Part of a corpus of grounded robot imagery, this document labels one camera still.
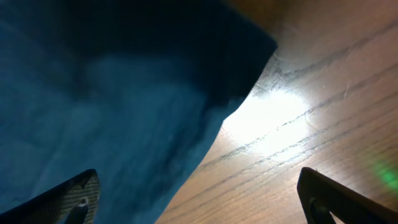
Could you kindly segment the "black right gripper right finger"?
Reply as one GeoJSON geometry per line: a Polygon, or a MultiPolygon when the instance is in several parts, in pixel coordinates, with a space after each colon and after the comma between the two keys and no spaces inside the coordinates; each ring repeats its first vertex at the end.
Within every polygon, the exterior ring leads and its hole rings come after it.
{"type": "Polygon", "coordinates": [[[309,167],[300,172],[297,192],[309,224],[335,224],[333,216],[343,223],[397,223],[397,212],[309,167]]]}

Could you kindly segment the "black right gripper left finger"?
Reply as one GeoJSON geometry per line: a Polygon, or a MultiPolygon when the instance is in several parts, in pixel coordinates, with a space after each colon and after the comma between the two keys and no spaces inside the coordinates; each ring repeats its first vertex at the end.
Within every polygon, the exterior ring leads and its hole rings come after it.
{"type": "Polygon", "coordinates": [[[98,210],[100,180],[88,169],[56,187],[1,214],[1,223],[66,223],[73,214],[80,223],[92,224],[98,210]],[[78,208],[81,213],[72,213],[78,208]]]}

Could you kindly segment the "navy blue trousers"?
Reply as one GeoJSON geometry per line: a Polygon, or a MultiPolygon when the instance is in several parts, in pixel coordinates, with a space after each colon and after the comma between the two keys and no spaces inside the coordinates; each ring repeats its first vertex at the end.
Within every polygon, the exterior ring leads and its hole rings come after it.
{"type": "Polygon", "coordinates": [[[98,223],[154,223],[276,47],[221,1],[2,1],[1,210],[95,169],[98,223]]]}

